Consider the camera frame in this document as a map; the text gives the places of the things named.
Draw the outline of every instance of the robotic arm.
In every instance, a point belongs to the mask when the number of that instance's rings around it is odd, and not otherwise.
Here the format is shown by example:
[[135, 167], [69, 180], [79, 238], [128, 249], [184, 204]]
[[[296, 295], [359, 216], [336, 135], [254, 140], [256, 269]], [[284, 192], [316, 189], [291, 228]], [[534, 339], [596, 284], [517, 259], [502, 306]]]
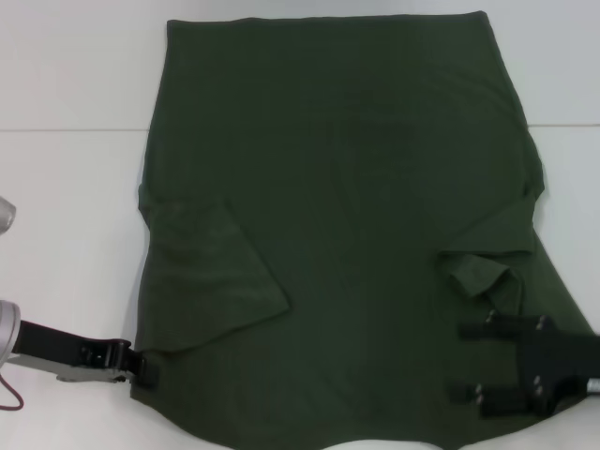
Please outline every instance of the robotic arm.
[[[0, 197], [0, 234], [16, 208]], [[158, 383], [158, 371], [123, 339], [91, 339], [21, 320], [19, 307], [0, 300], [0, 368], [9, 362], [55, 373], [62, 382]]]
[[458, 335], [465, 341], [500, 340], [517, 347], [515, 385], [452, 386], [451, 399], [476, 404], [484, 417], [550, 416], [586, 396], [600, 395], [599, 336], [565, 333], [548, 316], [496, 311], [484, 323], [461, 324]]

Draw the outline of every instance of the cloth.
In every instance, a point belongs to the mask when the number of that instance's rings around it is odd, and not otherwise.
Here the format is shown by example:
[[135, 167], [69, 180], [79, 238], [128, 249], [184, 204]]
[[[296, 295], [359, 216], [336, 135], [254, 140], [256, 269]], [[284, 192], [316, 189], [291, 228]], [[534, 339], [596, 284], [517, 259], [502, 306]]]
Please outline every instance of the cloth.
[[140, 190], [133, 398], [239, 450], [453, 450], [449, 381], [514, 383], [469, 344], [493, 308], [589, 326], [533, 231], [542, 166], [488, 18], [169, 22]]

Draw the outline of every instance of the black clamp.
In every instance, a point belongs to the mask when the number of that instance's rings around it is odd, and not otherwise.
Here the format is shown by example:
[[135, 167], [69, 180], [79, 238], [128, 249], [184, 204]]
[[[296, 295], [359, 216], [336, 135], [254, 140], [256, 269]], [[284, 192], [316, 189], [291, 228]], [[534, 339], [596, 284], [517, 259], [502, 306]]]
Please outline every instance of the black clamp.
[[600, 337], [560, 331], [548, 316], [492, 311], [481, 324], [458, 328], [464, 340], [505, 340], [517, 345], [518, 385], [458, 384], [457, 403], [474, 402], [484, 417], [552, 415], [566, 399], [600, 394]]
[[158, 384], [158, 368], [124, 339], [90, 339], [21, 321], [11, 364], [55, 373], [62, 382]]

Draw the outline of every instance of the dark green fabric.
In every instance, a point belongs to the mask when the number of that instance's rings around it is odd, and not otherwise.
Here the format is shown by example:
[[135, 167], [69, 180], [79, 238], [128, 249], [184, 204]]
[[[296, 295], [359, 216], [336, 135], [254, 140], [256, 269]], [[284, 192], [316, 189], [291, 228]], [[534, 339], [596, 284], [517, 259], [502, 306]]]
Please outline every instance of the dark green fabric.
[[589, 330], [533, 231], [542, 167], [484, 13], [169, 22], [141, 210], [132, 396], [240, 450], [512, 432], [452, 405], [515, 349], [492, 308]]

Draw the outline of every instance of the white surface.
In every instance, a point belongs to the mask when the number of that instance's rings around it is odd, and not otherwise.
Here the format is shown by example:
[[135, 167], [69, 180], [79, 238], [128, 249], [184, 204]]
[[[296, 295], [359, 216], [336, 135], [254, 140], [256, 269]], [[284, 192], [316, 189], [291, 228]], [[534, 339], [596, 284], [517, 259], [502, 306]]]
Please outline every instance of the white surface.
[[595, 0], [1, 0], [0, 129], [147, 128], [169, 19], [479, 9], [531, 124], [600, 123]]
[[[0, 0], [0, 130], [147, 128], [168, 19], [230, 20], [486, 10], [533, 124], [600, 123], [595, 0]], [[536, 227], [600, 331], [600, 127], [536, 128], [547, 194]], [[1, 132], [0, 195], [19, 207], [0, 238], [0, 297], [26, 320], [133, 339], [147, 231], [137, 212], [145, 132]], [[210, 450], [128, 398], [126, 385], [64, 384], [11, 365], [25, 409], [0, 412], [7, 450]], [[13, 399], [0, 389], [0, 404]], [[600, 400], [472, 450], [588, 450]], [[336, 450], [430, 448], [354, 442]]]

